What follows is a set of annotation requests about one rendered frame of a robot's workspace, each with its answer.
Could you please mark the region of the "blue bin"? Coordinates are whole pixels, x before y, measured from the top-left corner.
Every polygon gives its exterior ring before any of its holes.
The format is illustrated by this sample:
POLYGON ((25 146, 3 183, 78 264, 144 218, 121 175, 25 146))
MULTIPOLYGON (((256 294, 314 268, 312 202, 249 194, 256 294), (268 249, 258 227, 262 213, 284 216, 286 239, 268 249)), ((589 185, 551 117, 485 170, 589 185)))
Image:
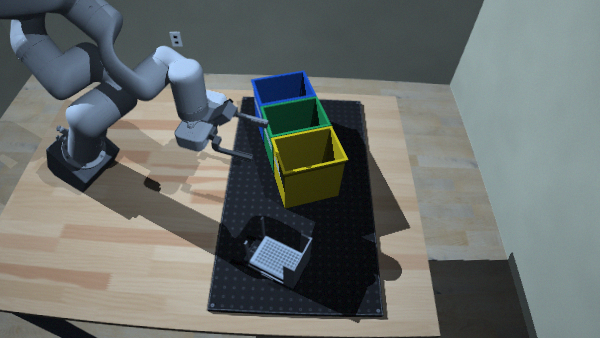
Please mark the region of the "blue bin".
POLYGON ((261 106, 317 96, 305 71, 252 79, 251 82, 259 103, 255 107, 256 117, 262 119, 261 106))

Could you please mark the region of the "yellow open bin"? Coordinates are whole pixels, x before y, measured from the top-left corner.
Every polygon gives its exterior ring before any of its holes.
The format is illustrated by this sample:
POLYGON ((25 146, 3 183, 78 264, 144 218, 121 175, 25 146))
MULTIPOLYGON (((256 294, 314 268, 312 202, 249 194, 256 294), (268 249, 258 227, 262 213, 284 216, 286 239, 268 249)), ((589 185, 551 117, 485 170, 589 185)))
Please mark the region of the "yellow open bin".
POLYGON ((271 141, 275 180, 285 209, 338 196, 348 158, 332 126, 271 141))

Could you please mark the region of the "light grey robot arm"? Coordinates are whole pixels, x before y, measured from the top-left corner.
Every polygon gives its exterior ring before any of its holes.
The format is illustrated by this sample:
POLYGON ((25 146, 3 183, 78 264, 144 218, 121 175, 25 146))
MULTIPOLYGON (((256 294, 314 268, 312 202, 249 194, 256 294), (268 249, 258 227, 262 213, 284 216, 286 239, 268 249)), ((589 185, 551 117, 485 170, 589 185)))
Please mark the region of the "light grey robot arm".
POLYGON ((217 108, 208 107, 202 66, 170 47, 158 47, 133 70, 128 68, 114 50, 123 16, 105 0, 0 0, 0 19, 11 20, 13 51, 54 98, 65 100, 101 83, 69 105, 69 130, 56 128, 66 135, 56 136, 63 157, 75 168, 99 165, 106 154, 107 129, 138 100, 154 99, 169 82, 182 120, 213 120, 221 126, 237 109, 231 98, 217 108), (46 13, 63 15, 98 47, 83 42, 63 54, 46 32, 46 13))

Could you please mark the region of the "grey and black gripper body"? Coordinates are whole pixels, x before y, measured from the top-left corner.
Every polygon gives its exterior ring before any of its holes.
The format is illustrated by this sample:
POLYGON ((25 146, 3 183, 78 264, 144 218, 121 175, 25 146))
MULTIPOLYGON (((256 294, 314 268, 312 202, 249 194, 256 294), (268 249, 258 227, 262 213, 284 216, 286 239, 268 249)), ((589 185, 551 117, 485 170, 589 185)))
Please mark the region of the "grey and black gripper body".
MULTIPOLYGON (((211 108, 217 108, 227 100, 224 94, 209 90, 206 90, 206 93, 208 104, 211 108)), ((198 120, 190 122, 182 120, 174 132, 177 144, 182 148, 200 152, 205 149, 210 141, 208 135, 215 125, 218 126, 213 121, 204 122, 198 120)))

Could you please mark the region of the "green bin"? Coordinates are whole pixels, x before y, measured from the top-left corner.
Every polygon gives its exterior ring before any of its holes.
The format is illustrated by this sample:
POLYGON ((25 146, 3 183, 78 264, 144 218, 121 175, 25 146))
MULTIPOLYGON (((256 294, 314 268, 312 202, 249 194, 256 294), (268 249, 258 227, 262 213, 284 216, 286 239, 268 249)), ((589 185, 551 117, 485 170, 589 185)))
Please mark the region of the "green bin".
POLYGON ((268 130, 264 128, 264 144, 273 174, 274 151, 271 138, 331 126, 317 96, 261 106, 260 109, 263 119, 269 121, 268 130))

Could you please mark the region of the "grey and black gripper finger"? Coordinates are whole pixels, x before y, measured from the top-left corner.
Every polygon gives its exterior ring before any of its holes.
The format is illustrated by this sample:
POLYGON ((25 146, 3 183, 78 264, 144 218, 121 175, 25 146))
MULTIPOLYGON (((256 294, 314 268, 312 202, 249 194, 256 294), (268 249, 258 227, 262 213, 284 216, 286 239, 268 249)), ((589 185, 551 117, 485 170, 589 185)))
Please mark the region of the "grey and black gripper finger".
MULTIPOLYGON (((236 106, 236 107, 237 107, 237 106, 236 106)), ((265 119, 261 119, 261 118, 257 118, 257 117, 253 117, 253 116, 250 116, 250 115, 246 115, 246 114, 239 113, 239 112, 238 112, 238 107, 237 107, 237 110, 236 110, 236 112, 235 112, 235 114, 234 114, 234 116, 233 116, 233 117, 237 117, 237 118, 241 118, 241 119, 249 120, 249 121, 251 121, 251 125, 258 126, 258 127, 262 127, 262 128, 265 128, 265 129, 267 129, 267 128, 268 128, 268 125, 269 125, 269 121, 268 121, 268 120, 265 120, 265 119), (235 115, 236 115, 236 116, 235 116, 235 115)))
POLYGON ((223 153, 226 155, 230 155, 230 156, 234 156, 234 158, 236 159, 240 159, 243 161, 247 161, 247 162, 252 162, 253 160, 253 155, 252 154, 248 154, 245 152, 241 152, 241 151, 232 151, 232 150, 228 150, 225 148, 221 148, 219 145, 222 141, 222 138, 220 136, 217 136, 218 130, 217 130, 217 126, 213 126, 212 130, 209 133, 209 137, 208 139, 211 140, 211 145, 212 145, 212 149, 216 152, 219 153, 223 153), (215 135, 214 135, 215 134, 215 135))

